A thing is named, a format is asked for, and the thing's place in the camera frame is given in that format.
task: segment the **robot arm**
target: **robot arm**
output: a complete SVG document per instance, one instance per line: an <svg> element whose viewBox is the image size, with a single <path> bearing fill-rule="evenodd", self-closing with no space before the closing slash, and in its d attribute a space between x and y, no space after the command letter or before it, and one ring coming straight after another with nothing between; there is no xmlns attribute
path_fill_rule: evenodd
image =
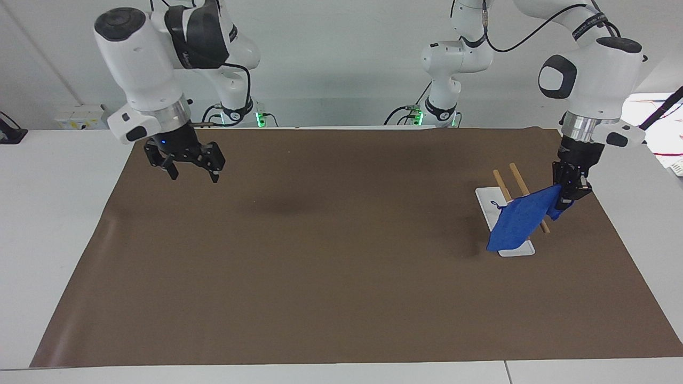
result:
<svg viewBox="0 0 683 384"><path fill-rule="evenodd" d="M421 105L426 124L447 126L453 120L460 94L457 73L489 67L494 49L487 44L488 11L493 0L457 0L451 17L461 37L438 42L423 52L423 66L432 75L432 91ZM557 209L592 192L589 169L598 163L605 145L639 146L645 132L621 121L622 106L635 88L643 62L642 47L633 40L612 36L607 17L585 0L514 0L527 16L563 25L579 48L553 55L538 77L541 92L567 100L562 118L559 161L553 181L562 185Z"/></svg>
<svg viewBox="0 0 683 384"><path fill-rule="evenodd" d="M576 0L514 0L524 14L550 19ZM642 47L633 40L611 36L607 17L588 1L553 21L572 32L579 48L553 55L538 78L541 92L568 101L562 118L559 161L553 181L562 185L556 208L563 210L592 192L589 169L598 163L605 145L632 148L645 131L621 121L622 106L635 88L643 62Z"/></svg>
<svg viewBox="0 0 683 384"><path fill-rule="evenodd" d="M178 170L173 163L185 162L206 169L217 182L225 158L218 144L199 143L173 69L196 70L209 78L235 124L251 111L249 84L236 71L254 69L260 54L239 35L223 0L206 0L197 8L177 5L152 15L116 8L98 18L95 37L128 101L108 119L112 133L123 143L147 139L150 164L174 180Z"/></svg>
<svg viewBox="0 0 683 384"><path fill-rule="evenodd" d="M482 10L482 0L457 0L451 23L460 39L436 42L422 51L422 66L432 77L430 93L420 105L424 124L450 126L462 90L454 76L481 72L493 62L493 50L484 36Z"/></svg>

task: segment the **rectangular plate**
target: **rectangular plate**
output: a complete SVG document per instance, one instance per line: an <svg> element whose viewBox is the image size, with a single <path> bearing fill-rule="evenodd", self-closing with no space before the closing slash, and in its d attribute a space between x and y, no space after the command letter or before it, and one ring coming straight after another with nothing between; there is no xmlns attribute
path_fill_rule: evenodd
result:
<svg viewBox="0 0 683 384"><path fill-rule="evenodd" d="M493 231L493 227L498 223L498 217L501 215L501 211L491 202L496 202L499 206L506 206L507 202L503 197L503 192L499 187L489 187L489 188L477 188L476 190L477 200L479 200L479 206L482 208L484 213L484 218L486 219L486 224L488 224L488 230ZM536 250L531 244L531 240L527 240L522 244L521 247L513 249L510 251L500 251L498 254L504 258L514 258L517 256L532 256L536 253Z"/></svg>

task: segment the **black cable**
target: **black cable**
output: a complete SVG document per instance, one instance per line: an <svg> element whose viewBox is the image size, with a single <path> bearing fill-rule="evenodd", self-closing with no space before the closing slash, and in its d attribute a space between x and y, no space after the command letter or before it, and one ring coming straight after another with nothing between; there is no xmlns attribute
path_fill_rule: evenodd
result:
<svg viewBox="0 0 683 384"><path fill-rule="evenodd" d="M415 102L415 105L420 105L420 102L422 101L422 98L427 94L427 91L429 88L432 86L432 82L430 81L429 84L427 84L427 88L425 88L424 92L422 92L422 95L420 95L420 98L417 99Z"/></svg>
<svg viewBox="0 0 683 384"><path fill-rule="evenodd" d="M213 109L216 109L216 105L212 105L211 107L208 107L206 111L204 112L204 116L201 118L201 122L206 122L206 116L209 116L209 112L211 112Z"/></svg>
<svg viewBox="0 0 683 384"><path fill-rule="evenodd" d="M20 126L19 124L17 124L17 123L14 121L14 119L11 118L10 116L8 116L6 113L0 111L0 115L5 116L9 121L11 121L14 125L16 125L17 129L21 129L21 126Z"/></svg>
<svg viewBox="0 0 683 384"><path fill-rule="evenodd" d="M598 11L599 13L602 13L602 10L600 9L600 6L598 5L598 2L596 0L591 0L591 3L593 3L593 7L596 9L596 11ZM612 31L612 28L614 28L614 30L616 31L617 36L619 36L619 37L622 36L621 33L619 32L619 28L617 28L616 25L610 23L609 21L606 21L603 24L604 24L605 28L607 28L607 31L609 32L610 36L614 37L615 32Z"/></svg>
<svg viewBox="0 0 683 384"><path fill-rule="evenodd" d="M486 10L487 10L486 0L484 0L482 5L483 5L484 11L486 12ZM484 23L484 37L486 38L486 42L488 43L488 45L491 46L491 48L494 51L496 51L498 53L507 53L507 52L510 52L514 49L517 49L520 45L526 43L530 38L532 38L535 34L537 34L541 29L543 29L546 25L550 24L550 22L555 20L558 16L562 15L564 12L567 12L568 10L572 10L574 8L580 8L580 7L585 7L585 6L586 6L586 4L574 4L574 5L570 5L566 8L564 8L562 11L559 11L558 13L556 13L552 17L550 17L548 20L543 22L543 24L541 24L538 28L536 28L535 31L531 32L526 38L522 39L522 41L520 41L519 43L515 44L514 46L512 46L508 49L498 49L491 43L491 40L488 37L488 26L486 23Z"/></svg>
<svg viewBox="0 0 683 384"><path fill-rule="evenodd" d="M226 66L226 67L237 68L237 69L243 70L243 71L247 74L247 101L245 102L245 106L243 107L243 108L246 108L247 105L249 105L249 100L251 100L251 73L249 72L249 70L247 69L247 67L244 67L244 66L241 66L241 65L238 65L238 64L223 63L223 65ZM212 105L211 107L209 107L209 109L206 110L206 112L204 113L204 117L201 119L201 122L206 122L206 116L208 115L208 112L209 112L212 108L215 108L215 106ZM214 124L214 126L220 126L220 127L231 127L231 126L235 126L235 125L241 123L242 120L244 120L244 118L245 118L245 115L242 115L242 116L240 117L239 121L236 121L236 122L234 122L234 123L232 123L232 124Z"/></svg>
<svg viewBox="0 0 683 384"><path fill-rule="evenodd" d="M277 118L275 117L275 115L273 115L272 113L264 113L263 116L264 116L265 118L267 118L268 116L272 117L273 120L275 121L275 126L276 126L277 128L280 128L280 124L277 123Z"/></svg>
<svg viewBox="0 0 683 384"><path fill-rule="evenodd" d="M666 115L662 116L661 118L659 118L659 120L668 118L669 116L671 116L671 115L673 115L674 113L678 112L678 110L681 109L681 107L683 107L683 104L679 105L679 106L678 106L676 109L674 109L673 111L671 111L671 112L667 113Z"/></svg>
<svg viewBox="0 0 683 384"><path fill-rule="evenodd" d="M166 0L161 0L162 3L164 3L168 8L171 7L171 4L168 3ZM192 0L192 7L196 8L197 3L195 3L195 0ZM152 12L154 12L154 0L150 0L150 8L152 8Z"/></svg>
<svg viewBox="0 0 683 384"><path fill-rule="evenodd" d="M612 27L612 29L614 29L614 32L617 34L617 37L620 38L622 36L622 32L611 21L605 21L604 24L608 27L608 29L609 27Z"/></svg>
<svg viewBox="0 0 683 384"><path fill-rule="evenodd" d="M404 117L398 119L398 123L396 123L396 125L401 125L401 121L403 121L403 119L406 119L406 122L403 123L403 125L408 124L408 120L410 120L411 117L412 115L405 115Z"/></svg>
<svg viewBox="0 0 683 384"><path fill-rule="evenodd" d="M403 106L403 107L398 107L397 109L394 109L394 110L389 114L389 117L387 117L387 119L385 120L385 123L384 123L383 125L387 125L387 124L389 123L389 120L391 120L391 118L392 118L395 114L397 114L399 111L401 111L401 110L406 110L406 111L407 111L407 110L408 110L408 107Z"/></svg>
<svg viewBox="0 0 683 384"><path fill-rule="evenodd" d="M677 102L681 101L682 99L683 87L678 88L678 91L674 92L671 96L669 96L669 98L666 99L664 104L662 104L661 107L657 108L657 110L640 125L640 129L646 131L654 123L661 120L662 116L664 116L664 114L668 112L668 110L670 110L674 105L676 105Z"/></svg>
<svg viewBox="0 0 683 384"><path fill-rule="evenodd" d="M456 128L460 128L460 125L462 124L462 112L456 112L456 116L453 119L458 116L460 116L460 121L458 121L458 126Z"/></svg>

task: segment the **white table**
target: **white table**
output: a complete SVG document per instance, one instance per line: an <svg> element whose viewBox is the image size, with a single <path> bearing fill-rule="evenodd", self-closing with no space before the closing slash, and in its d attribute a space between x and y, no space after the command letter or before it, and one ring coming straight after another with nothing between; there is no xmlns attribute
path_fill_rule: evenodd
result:
<svg viewBox="0 0 683 384"><path fill-rule="evenodd" d="M130 146L108 131L32 131L0 146L0 383L680 383L683 358L25 370ZM609 148L596 195L679 338L683 193L647 148Z"/></svg>

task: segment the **blue cloth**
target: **blue cloth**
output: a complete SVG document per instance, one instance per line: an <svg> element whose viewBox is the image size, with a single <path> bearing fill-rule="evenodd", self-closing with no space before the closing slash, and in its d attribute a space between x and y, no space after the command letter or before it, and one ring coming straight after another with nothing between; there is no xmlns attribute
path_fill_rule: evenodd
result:
<svg viewBox="0 0 683 384"><path fill-rule="evenodd" d="M564 211L555 209L555 204L561 192L561 185L553 185L500 208L501 215L491 231L486 249L495 252L517 249L541 225L545 215L559 219Z"/></svg>

